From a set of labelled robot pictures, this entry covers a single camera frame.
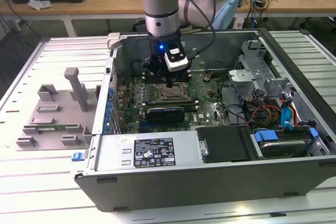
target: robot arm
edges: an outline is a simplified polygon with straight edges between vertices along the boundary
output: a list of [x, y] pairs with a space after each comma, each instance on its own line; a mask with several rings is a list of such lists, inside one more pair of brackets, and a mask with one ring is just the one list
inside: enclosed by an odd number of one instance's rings
[[[213, 18], [214, 3], [217, 10], [215, 28], [226, 28], [232, 20], [238, 0], [192, 0], [207, 16]], [[180, 25], [207, 26], [207, 21], [191, 0], [143, 0], [146, 27], [149, 33], [151, 55], [143, 65], [171, 85], [174, 78], [191, 67], [197, 50], [185, 51], [181, 43]]]

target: green circuit board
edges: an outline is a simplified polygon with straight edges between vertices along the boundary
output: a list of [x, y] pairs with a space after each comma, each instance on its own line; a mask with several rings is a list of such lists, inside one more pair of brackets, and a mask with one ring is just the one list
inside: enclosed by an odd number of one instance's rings
[[[194, 73], [189, 82], [172, 89], [164, 83], [148, 84], [140, 77], [123, 78], [117, 88], [123, 133], [188, 131], [197, 127], [230, 125], [218, 99], [221, 78], [204, 82], [204, 73]], [[144, 114], [152, 108], [183, 108], [184, 120], [176, 124], [151, 124]]]

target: motherboard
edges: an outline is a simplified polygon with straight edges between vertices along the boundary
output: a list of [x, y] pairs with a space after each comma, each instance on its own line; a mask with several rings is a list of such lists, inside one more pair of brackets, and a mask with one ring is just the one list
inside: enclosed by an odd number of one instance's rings
[[118, 79], [118, 114], [123, 134], [230, 125], [219, 102], [222, 78], [193, 73], [172, 87], [145, 76]]

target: black plastic cover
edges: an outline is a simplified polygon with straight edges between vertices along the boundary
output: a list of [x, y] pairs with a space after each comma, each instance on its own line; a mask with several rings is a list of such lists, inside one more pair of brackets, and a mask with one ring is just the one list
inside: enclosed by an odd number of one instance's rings
[[239, 162], [255, 159], [251, 139], [245, 126], [200, 127], [198, 140], [206, 142], [205, 163]]

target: side panel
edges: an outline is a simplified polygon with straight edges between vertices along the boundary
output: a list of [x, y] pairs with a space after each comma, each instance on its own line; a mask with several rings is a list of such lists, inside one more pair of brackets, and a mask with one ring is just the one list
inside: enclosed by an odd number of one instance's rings
[[103, 212], [305, 195], [336, 175], [336, 158], [178, 172], [75, 178]]

